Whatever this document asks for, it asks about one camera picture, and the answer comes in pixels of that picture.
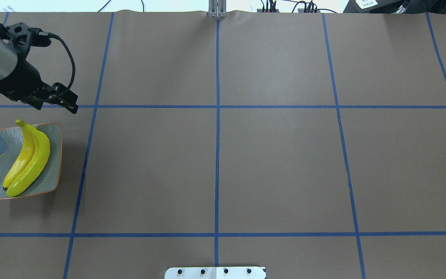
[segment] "yellow banana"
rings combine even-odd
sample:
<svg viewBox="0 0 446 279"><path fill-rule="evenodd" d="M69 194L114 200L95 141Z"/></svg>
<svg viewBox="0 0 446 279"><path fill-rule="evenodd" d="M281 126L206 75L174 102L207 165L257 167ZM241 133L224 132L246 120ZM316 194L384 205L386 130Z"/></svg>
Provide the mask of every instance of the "yellow banana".
<svg viewBox="0 0 446 279"><path fill-rule="evenodd" d="M25 122L21 127L22 130L27 129L32 134L35 145L34 154L23 171L8 186L7 196L16 196L25 191L41 174L46 163L48 163L51 152L49 138L46 134Z"/></svg>
<svg viewBox="0 0 446 279"><path fill-rule="evenodd" d="M24 124L22 120L18 119L15 121L17 125L22 128L23 134L23 146L22 150L20 150L20 154L18 155L16 161L14 162L11 169L8 171L5 180L3 181L3 190L7 190L8 186L15 180L15 178L23 171L23 169L29 164L30 159L34 155L34 139L32 138L32 134L28 129L24 129Z"/></svg>

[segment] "metal hinge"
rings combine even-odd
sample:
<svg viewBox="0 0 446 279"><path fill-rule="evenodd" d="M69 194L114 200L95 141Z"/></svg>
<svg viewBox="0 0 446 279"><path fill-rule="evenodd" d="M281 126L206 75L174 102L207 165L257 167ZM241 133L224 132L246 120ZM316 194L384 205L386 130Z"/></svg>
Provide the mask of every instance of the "metal hinge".
<svg viewBox="0 0 446 279"><path fill-rule="evenodd" d="M209 0L208 16L216 19L226 17L226 0Z"/></svg>

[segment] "bunch of bananas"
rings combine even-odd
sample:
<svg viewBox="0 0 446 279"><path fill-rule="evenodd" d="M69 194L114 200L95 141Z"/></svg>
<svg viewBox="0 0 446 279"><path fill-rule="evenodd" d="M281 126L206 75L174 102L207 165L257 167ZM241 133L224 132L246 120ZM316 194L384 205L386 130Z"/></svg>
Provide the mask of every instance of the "bunch of bananas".
<svg viewBox="0 0 446 279"><path fill-rule="evenodd" d="M7 196L16 196L25 191L44 170L51 153L46 134L23 120L15 123L22 128L23 146L3 182Z"/></svg>

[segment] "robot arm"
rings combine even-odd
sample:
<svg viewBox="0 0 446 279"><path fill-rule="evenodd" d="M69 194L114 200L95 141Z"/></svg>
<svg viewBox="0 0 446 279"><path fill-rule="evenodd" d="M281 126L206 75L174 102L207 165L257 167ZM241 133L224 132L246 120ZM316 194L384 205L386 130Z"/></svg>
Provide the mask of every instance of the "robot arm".
<svg viewBox="0 0 446 279"><path fill-rule="evenodd" d="M51 38L59 40L70 57L72 78L69 86L54 83L52 86L41 80L39 71L26 58L31 46L47 47ZM77 113L77 95L70 88L75 76L75 63L70 50L57 35L31 28L25 23L3 26L0 23L0 93L12 101L21 101L41 109L43 103L56 104Z"/></svg>

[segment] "white bracket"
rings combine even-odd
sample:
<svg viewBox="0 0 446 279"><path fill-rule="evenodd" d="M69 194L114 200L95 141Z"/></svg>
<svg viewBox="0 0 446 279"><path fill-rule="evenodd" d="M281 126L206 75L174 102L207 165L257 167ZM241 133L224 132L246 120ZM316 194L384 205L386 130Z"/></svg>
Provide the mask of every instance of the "white bracket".
<svg viewBox="0 0 446 279"><path fill-rule="evenodd" d="M208 16L216 19L226 17L226 0L209 0Z"/></svg>
<svg viewBox="0 0 446 279"><path fill-rule="evenodd" d="M266 279L263 267L170 268L165 279Z"/></svg>

